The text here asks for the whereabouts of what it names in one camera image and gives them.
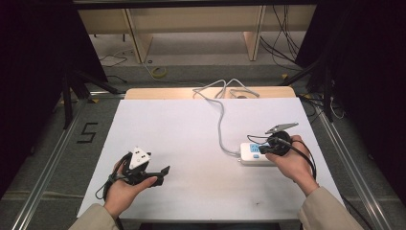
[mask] black panel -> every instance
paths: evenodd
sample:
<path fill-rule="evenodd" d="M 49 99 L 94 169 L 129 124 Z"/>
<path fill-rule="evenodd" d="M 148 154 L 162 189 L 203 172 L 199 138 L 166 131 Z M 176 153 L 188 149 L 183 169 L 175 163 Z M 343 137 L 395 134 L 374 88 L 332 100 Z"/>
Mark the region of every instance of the black panel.
<path fill-rule="evenodd" d="M 60 98 L 65 65 L 100 81 L 106 76 L 75 10 L 33 9 L 24 1 L 2 0 L 0 30 L 3 196 Z"/>
<path fill-rule="evenodd" d="M 406 204 L 406 9 L 370 2 L 336 71 L 334 92 L 369 153 Z"/>
<path fill-rule="evenodd" d="M 295 59 L 297 65 L 306 68 L 317 60 L 348 6 L 348 1 L 319 1 Z"/>

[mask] white table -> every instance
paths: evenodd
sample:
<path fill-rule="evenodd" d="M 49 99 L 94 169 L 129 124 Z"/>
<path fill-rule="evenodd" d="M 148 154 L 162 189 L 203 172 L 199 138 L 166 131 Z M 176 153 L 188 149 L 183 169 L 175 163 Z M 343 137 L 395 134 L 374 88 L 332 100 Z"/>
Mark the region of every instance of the white table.
<path fill-rule="evenodd" d="M 247 134 L 264 135 L 270 127 L 298 122 L 299 134 L 316 161 L 318 182 L 340 201 L 302 104 L 297 98 L 225 99 L 223 144 L 238 150 Z M 275 167 L 247 167 L 218 144 L 219 106 L 205 100 L 123 100 L 80 207 L 92 203 L 112 168 L 139 146 L 152 152 L 147 172 L 170 166 L 164 185 L 137 196 L 122 219 L 165 222 L 242 222 L 297 219 L 305 200 L 299 187 Z"/>

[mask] hand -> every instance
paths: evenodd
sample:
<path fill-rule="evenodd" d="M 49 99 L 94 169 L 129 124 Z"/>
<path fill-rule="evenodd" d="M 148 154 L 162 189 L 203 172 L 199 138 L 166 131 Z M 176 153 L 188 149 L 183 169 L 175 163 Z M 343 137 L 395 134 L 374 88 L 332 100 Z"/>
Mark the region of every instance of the hand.
<path fill-rule="evenodd" d="M 122 173 L 122 171 L 123 165 L 119 167 L 117 173 Z M 131 205 L 137 194 L 142 192 L 144 189 L 149 188 L 153 183 L 155 183 L 156 180 L 157 177 L 153 176 L 134 186 L 129 185 L 122 180 L 117 180 L 108 190 L 104 208 L 113 219 L 116 219 Z"/>
<path fill-rule="evenodd" d="M 302 142 L 301 136 L 291 136 L 291 140 L 294 148 L 309 157 L 310 153 L 308 152 L 307 148 L 300 143 Z M 265 156 L 268 158 L 268 160 L 274 162 L 278 166 L 278 169 L 284 176 L 295 181 L 306 196 L 310 195 L 311 192 L 319 188 L 316 180 L 311 175 L 311 169 L 307 161 L 304 160 L 295 150 L 290 149 L 289 152 L 284 156 L 278 156 L 277 154 L 272 153 L 266 153 Z"/>

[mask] white device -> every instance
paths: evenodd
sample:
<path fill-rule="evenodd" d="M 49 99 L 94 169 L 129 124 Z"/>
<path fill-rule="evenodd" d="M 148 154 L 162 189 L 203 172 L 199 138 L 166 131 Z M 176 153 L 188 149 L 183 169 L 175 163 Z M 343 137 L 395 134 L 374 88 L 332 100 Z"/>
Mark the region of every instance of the white device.
<path fill-rule="evenodd" d="M 260 154 L 259 144 L 255 143 L 242 143 L 240 146 L 241 157 L 238 159 L 243 165 L 247 166 L 275 166 L 275 164 L 268 160 L 265 154 Z"/>
<path fill-rule="evenodd" d="M 132 152 L 131 162 L 129 163 L 129 168 L 131 170 L 139 167 L 140 165 L 148 162 L 151 159 L 150 155 L 144 150 L 136 147 Z"/>

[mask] cable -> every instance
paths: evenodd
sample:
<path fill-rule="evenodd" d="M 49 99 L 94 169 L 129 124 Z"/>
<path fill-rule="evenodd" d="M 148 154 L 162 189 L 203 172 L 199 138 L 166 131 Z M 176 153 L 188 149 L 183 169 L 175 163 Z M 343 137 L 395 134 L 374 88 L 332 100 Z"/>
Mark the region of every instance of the cable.
<path fill-rule="evenodd" d="M 107 198 L 107 192 L 110 189 L 110 186 L 117 180 L 116 176 L 117 176 L 117 171 L 119 170 L 120 166 L 131 157 L 132 153 L 129 152 L 128 154 L 126 154 L 125 156 L 123 156 L 123 158 L 119 161 L 118 164 L 116 164 L 116 167 L 114 168 L 113 173 L 111 173 L 108 176 L 107 181 L 101 186 L 101 188 L 99 188 L 96 193 L 95 196 L 97 199 L 103 199 L 105 200 Z M 102 193 L 102 197 L 98 196 L 99 191 L 103 189 L 103 193 Z"/>
<path fill-rule="evenodd" d="M 331 98 L 330 98 L 330 109 L 331 109 L 332 114 L 334 114 L 334 116 L 335 116 L 336 118 L 338 118 L 338 119 L 343 119 L 343 118 L 344 118 L 344 115 L 345 115 L 346 113 L 343 111 L 343 114 L 342 114 L 341 116 L 338 116 L 338 115 L 335 113 L 334 108 L 332 107 L 332 102 L 333 102 L 333 101 L 334 101 L 334 97 L 331 97 Z"/>
<path fill-rule="evenodd" d="M 316 177 L 317 177 L 316 162 L 314 161 L 313 154 L 311 154 L 310 149 L 308 149 L 307 145 L 303 141 L 293 141 L 293 142 L 299 142 L 302 145 L 304 145 L 304 147 L 307 149 L 312 162 L 310 162 L 310 159 L 304 153 L 302 153 L 300 150 L 294 148 L 293 146 L 290 147 L 291 149 L 293 149 L 297 153 L 299 153 L 301 155 L 301 157 L 303 157 L 307 161 L 307 163 L 310 165 L 310 168 L 312 170 L 313 178 L 316 179 Z"/>
<path fill-rule="evenodd" d="M 314 121 L 316 121 L 316 119 L 320 116 L 320 114 L 322 114 L 324 112 L 324 110 L 321 110 L 317 116 L 310 122 L 310 124 L 313 124 Z"/>
<path fill-rule="evenodd" d="M 126 80 L 124 80 L 124 79 L 122 79 L 122 78 L 120 78 L 119 76 L 116 76 L 116 75 L 108 75 L 107 77 L 108 78 L 116 78 L 116 79 L 121 80 L 124 83 L 128 83 L 128 81 L 126 81 Z"/>
<path fill-rule="evenodd" d="M 259 97 L 259 94 L 258 94 L 257 92 L 255 92 L 255 91 L 253 91 L 253 90 L 247 88 L 247 87 L 246 87 L 245 85 L 243 85 L 239 80 L 236 80 L 236 79 L 231 79 L 231 80 L 230 80 L 229 82 L 227 82 L 227 83 L 226 83 L 225 80 L 218 80 L 218 81 L 215 81 L 215 82 L 213 82 L 213 83 L 211 83 L 211 84 L 205 85 L 205 86 L 203 86 L 203 87 L 194 88 L 192 91 L 193 91 L 195 94 L 198 94 L 198 95 L 200 95 L 201 97 L 203 97 L 203 98 L 204 98 L 206 101 L 208 101 L 208 102 L 220 104 L 221 112 L 220 112 L 220 117 L 219 117 L 218 123 L 217 123 L 218 144 L 220 145 L 221 149 L 224 150 L 224 151 L 226 151 L 227 153 L 229 153 L 229 154 L 231 154 L 231 155 L 233 155 L 233 156 L 239 156 L 239 155 L 240 155 L 240 152 L 239 152 L 239 151 L 228 150 L 228 149 L 225 148 L 224 145 L 223 145 L 223 140 L 222 140 L 222 135 L 221 135 L 221 122 L 222 122 L 223 117 L 224 117 L 224 113 L 225 113 L 224 110 L 225 110 L 225 109 L 224 109 L 224 104 L 223 104 L 222 102 L 220 102 L 220 101 L 218 101 L 218 100 L 215 100 L 215 99 L 220 99 L 220 98 L 223 98 L 223 97 L 224 97 L 224 94 L 225 94 L 225 91 L 226 91 L 226 87 L 227 87 L 231 82 L 233 82 L 233 81 L 238 82 L 238 83 L 245 89 L 246 92 L 251 93 L 251 94 L 253 94 L 253 95 Z M 204 90 L 204 89 L 207 89 L 207 88 L 211 87 L 212 85 L 215 85 L 215 84 L 220 83 L 220 82 L 223 82 L 224 85 L 223 85 L 223 87 L 221 88 L 221 90 L 218 91 L 217 94 L 215 94 L 214 99 L 210 99 L 210 98 L 204 96 L 204 95 L 200 92 L 200 91 L 202 91 L 202 90 Z"/>
<path fill-rule="evenodd" d="M 264 39 L 262 36 L 260 37 L 260 41 L 262 41 L 263 43 L 265 43 L 266 46 L 267 46 L 269 49 L 272 50 L 272 51 L 269 51 L 269 50 L 263 45 L 263 43 L 261 43 L 261 45 L 263 46 L 263 48 L 265 48 L 265 50 L 268 51 L 269 53 L 271 53 L 272 55 L 274 55 L 274 56 L 276 56 L 276 57 L 278 57 L 278 58 L 287 59 L 287 60 L 289 60 L 290 62 L 295 63 L 295 60 L 293 60 L 293 59 L 291 59 L 290 57 L 284 55 L 281 51 L 279 51 L 279 50 L 277 50 L 275 47 L 271 46 L 268 42 L 265 41 L 265 39 Z"/>
<path fill-rule="evenodd" d="M 296 58 L 296 56 L 298 54 L 296 49 L 299 49 L 299 47 L 296 45 L 295 41 L 293 41 L 292 36 L 290 35 L 290 32 L 289 32 L 289 6 L 284 5 L 283 9 L 284 9 L 283 21 L 285 22 L 284 34 L 286 36 L 287 44 L 289 47 L 291 47 L 291 49 L 293 50 L 293 53 L 295 53 L 295 58 Z"/>
<path fill-rule="evenodd" d="M 116 66 L 116 65 L 118 65 L 118 64 L 121 64 L 121 63 L 123 63 L 123 62 L 125 62 L 125 61 L 127 60 L 127 57 L 117 57 L 117 56 L 113 56 L 113 55 L 107 55 L 107 56 L 105 56 L 105 57 L 103 57 L 103 58 L 101 58 L 101 59 L 99 59 L 99 60 L 104 60 L 104 59 L 107 58 L 107 57 L 120 58 L 120 59 L 123 59 L 123 60 L 120 61 L 120 62 L 117 62 L 117 63 L 115 63 L 115 64 L 112 64 L 112 65 L 103 65 L 103 66 L 105 66 L 105 67 L 113 67 L 113 66 Z"/>
<path fill-rule="evenodd" d="M 292 44 L 291 44 L 291 42 L 290 42 L 290 39 L 291 39 L 291 38 L 289 39 L 289 34 L 286 32 L 286 24 L 287 24 L 287 23 L 286 23 L 286 20 L 287 20 L 286 15 L 287 15 L 287 12 L 288 12 L 288 8 L 287 8 L 286 6 L 284 6 L 284 9 L 283 9 L 283 13 L 284 13 L 284 16 L 283 16 L 283 23 L 281 23 L 281 20 L 280 20 L 278 14 L 277 14 L 276 9 L 275 9 L 275 5 L 272 6 L 272 8 L 273 8 L 273 10 L 274 10 L 274 13 L 275 13 L 277 19 L 278 19 L 278 23 L 279 23 L 279 25 L 280 25 L 280 27 L 281 27 L 281 33 L 283 33 L 284 36 L 286 37 L 287 47 L 289 48 L 290 54 L 292 55 L 293 58 L 295 58 L 295 55 L 293 55 L 293 53 L 296 54 L 296 50 L 294 49 L 294 47 L 292 46 Z"/>
<path fill-rule="evenodd" d="M 340 194 L 340 196 L 341 198 L 343 198 L 344 202 L 346 202 L 352 208 L 352 210 L 355 211 L 358 217 L 360 217 L 365 222 L 365 224 L 367 224 L 367 226 L 373 230 L 371 224 L 367 221 L 367 219 L 342 194 Z"/>

